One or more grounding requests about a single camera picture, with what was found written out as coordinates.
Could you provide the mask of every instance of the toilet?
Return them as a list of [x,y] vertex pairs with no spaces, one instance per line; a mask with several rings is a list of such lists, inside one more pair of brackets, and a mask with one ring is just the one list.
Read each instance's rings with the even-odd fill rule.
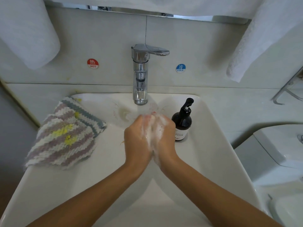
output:
[[302,227],[303,124],[262,128],[235,152],[264,212],[285,227]]

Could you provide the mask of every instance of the toilet seat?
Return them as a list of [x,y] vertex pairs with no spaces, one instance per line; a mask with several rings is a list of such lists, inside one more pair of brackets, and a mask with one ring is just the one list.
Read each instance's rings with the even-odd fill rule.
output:
[[301,227],[303,223],[303,192],[273,198],[269,202],[273,218],[285,227]]

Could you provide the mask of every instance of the forearm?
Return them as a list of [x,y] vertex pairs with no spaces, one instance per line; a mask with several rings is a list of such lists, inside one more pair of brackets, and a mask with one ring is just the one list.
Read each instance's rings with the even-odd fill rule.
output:
[[133,167],[122,165],[99,183],[44,214],[28,227],[92,226],[140,174]]
[[281,227],[262,211],[219,187],[178,157],[163,164],[161,170],[215,227]]

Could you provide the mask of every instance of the faucet handle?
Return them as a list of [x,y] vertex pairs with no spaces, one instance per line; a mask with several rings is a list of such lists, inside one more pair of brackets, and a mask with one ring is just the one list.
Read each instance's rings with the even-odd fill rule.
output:
[[136,44],[131,47],[131,57],[137,63],[145,63],[149,60],[149,54],[157,56],[167,56],[169,51],[164,48],[159,48],[147,44]]

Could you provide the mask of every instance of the bottle label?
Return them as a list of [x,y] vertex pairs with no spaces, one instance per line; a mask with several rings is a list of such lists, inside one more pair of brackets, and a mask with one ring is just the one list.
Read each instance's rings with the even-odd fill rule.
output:
[[184,139],[187,132],[188,132],[188,129],[187,130],[179,130],[179,129],[176,128],[175,140]]

